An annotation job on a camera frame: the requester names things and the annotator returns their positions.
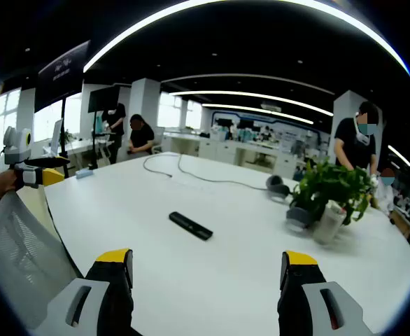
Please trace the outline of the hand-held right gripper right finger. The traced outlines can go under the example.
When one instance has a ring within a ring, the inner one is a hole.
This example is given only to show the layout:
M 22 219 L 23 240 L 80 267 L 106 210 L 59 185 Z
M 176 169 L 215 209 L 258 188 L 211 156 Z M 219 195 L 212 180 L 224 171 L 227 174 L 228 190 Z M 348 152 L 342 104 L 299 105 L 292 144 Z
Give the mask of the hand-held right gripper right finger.
M 283 252 L 280 292 L 280 335 L 373 334 L 363 321 L 362 307 L 338 283 L 326 281 L 307 254 Z

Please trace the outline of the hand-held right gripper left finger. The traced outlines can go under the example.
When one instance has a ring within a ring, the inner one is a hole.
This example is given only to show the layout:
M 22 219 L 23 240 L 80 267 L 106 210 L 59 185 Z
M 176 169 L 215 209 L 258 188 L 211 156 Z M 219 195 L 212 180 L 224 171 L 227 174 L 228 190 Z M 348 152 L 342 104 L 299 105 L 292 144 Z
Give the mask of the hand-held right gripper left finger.
M 137 335 L 132 266 L 129 248 L 103 253 L 86 277 L 72 280 L 49 302 L 46 318 L 32 335 Z

